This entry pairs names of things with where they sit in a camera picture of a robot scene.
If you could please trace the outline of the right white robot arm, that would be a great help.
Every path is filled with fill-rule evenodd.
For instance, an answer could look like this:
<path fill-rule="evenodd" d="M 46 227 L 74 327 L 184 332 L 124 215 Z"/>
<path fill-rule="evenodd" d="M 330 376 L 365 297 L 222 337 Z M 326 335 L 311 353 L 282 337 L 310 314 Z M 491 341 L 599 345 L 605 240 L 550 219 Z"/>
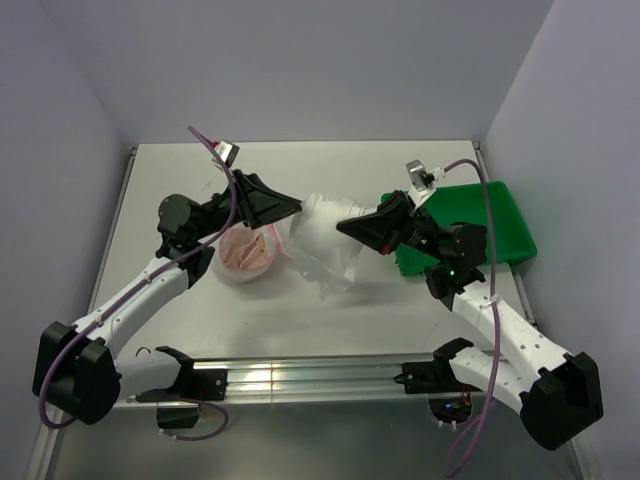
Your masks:
<path fill-rule="evenodd" d="M 431 296 L 494 347 L 488 356 L 464 338 L 448 342 L 426 366 L 404 365 L 395 380 L 406 392 L 459 385 L 484 391 L 515 411 L 529 435 L 550 451 L 603 417 L 596 362 L 545 337 L 480 271 L 487 259 L 485 226 L 441 226 L 426 210 L 417 209 L 410 195 L 395 191 L 374 211 L 340 221 L 336 228 L 382 255 L 406 245 L 436 259 L 424 271 Z"/>

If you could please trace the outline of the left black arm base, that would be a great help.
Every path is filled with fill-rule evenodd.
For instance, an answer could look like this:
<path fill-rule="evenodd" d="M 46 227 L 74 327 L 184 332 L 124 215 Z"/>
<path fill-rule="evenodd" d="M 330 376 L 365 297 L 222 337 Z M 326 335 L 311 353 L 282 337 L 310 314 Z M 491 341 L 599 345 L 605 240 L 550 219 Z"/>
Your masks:
<path fill-rule="evenodd" d="M 150 390 L 135 395 L 134 399 L 138 403 L 186 403 L 186 407 L 158 407 L 156 422 L 164 430 L 192 429 L 206 409 L 202 402 L 217 404 L 225 399 L 227 380 L 227 369 L 196 369 L 179 389 Z"/>

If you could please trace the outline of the mesh laundry bag pink trim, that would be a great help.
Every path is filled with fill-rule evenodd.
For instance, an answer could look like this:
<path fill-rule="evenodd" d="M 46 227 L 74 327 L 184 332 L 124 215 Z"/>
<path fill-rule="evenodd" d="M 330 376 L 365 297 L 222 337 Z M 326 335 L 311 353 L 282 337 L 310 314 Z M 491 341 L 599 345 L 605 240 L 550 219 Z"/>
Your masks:
<path fill-rule="evenodd" d="M 251 229 L 236 225 L 215 243 L 210 270 L 228 284 L 245 284 L 263 277 L 277 261 L 292 261 L 285 221 Z"/>

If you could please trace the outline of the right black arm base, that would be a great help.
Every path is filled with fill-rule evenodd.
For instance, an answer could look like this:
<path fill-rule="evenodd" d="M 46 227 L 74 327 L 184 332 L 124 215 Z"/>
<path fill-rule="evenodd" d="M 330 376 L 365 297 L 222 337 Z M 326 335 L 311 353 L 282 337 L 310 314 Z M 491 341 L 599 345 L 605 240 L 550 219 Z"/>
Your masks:
<path fill-rule="evenodd" d="M 472 416 L 472 393 L 479 389 L 458 381 L 444 359 L 406 362 L 401 373 L 394 377 L 407 395 L 426 395 L 429 410 L 436 424 L 456 429 Z"/>

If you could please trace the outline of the green plastic tray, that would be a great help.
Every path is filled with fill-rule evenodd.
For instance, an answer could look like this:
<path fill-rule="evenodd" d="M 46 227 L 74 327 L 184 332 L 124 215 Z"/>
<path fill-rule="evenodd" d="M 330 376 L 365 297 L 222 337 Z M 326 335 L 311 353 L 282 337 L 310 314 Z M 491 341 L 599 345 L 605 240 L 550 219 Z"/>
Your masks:
<path fill-rule="evenodd" d="M 486 263 L 518 264 L 536 256 L 537 247 L 507 186 L 499 181 L 487 184 L 493 218 L 496 256 L 485 246 Z M 423 205 L 442 230 L 438 245 L 446 254 L 465 247 L 468 238 L 477 238 L 479 228 L 488 226 L 486 207 L 479 183 L 440 187 Z M 396 264 L 403 276 L 416 276 L 439 263 L 414 245 L 402 244 L 395 250 Z"/>

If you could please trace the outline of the white cloth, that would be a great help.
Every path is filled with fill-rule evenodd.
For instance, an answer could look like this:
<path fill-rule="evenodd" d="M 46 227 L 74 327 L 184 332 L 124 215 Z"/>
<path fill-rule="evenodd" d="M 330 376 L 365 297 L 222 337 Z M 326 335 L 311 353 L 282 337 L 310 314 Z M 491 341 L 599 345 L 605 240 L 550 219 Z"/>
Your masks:
<path fill-rule="evenodd" d="M 340 294 L 353 286 L 363 245 L 339 232 L 337 224 L 368 212 L 353 200 L 314 192 L 294 215 L 288 233 L 294 267 L 316 286 L 320 298 Z"/>

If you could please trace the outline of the beige bra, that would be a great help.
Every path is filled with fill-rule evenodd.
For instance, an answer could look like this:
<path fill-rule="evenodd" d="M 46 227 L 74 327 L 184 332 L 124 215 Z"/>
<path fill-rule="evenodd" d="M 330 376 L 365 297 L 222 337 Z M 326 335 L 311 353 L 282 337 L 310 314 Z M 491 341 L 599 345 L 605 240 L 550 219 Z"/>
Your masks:
<path fill-rule="evenodd" d="M 268 266 L 270 255 L 261 232 L 232 229 L 220 242 L 222 263 L 231 270 L 251 271 Z"/>

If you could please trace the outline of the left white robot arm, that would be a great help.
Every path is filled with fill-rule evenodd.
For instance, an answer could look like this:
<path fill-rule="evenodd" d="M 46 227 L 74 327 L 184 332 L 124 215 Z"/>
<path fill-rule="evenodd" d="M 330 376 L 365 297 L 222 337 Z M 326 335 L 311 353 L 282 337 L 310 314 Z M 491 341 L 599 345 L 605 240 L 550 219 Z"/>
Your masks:
<path fill-rule="evenodd" d="M 227 179 L 226 189 L 205 203 L 181 194 L 163 199 L 157 225 L 161 245 L 143 271 L 93 312 L 43 331 L 33 393 L 46 427 L 95 424 L 117 401 L 148 391 L 172 399 L 191 394 L 194 361 L 174 348 L 158 347 L 131 364 L 116 359 L 147 321 L 204 276 L 215 252 L 212 244 L 227 229 L 238 223 L 257 229 L 302 209 L 300 200 L 269 188 L 257 174 L 234 170 Z"/>

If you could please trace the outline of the aluminium frame rail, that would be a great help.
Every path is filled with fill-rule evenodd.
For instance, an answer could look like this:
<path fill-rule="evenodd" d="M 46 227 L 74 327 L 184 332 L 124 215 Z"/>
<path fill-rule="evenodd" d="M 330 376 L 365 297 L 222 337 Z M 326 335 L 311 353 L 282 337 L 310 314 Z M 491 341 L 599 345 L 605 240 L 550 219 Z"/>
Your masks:
<path fill-rule="evenodd" d="M 316 357 L 280 360 L 187 359 L 178 353 L 146 352 L 125 362 L 107 361 L 80 376 L 72 388 L 69 414 L 87 424 L 102 419 L 116 405 L 138 403 L 134 396 L 155 389 L 179 389 L 196 369 L 228 370 L 228 404 L 305 403 L 395 400 L 408 396 L 394 377 L 406 362 L 433 360 L 432 355 Z M 489 385 L 491 358 L 467 348 L 447 361 L 455 378 L 479 389 Z"/>

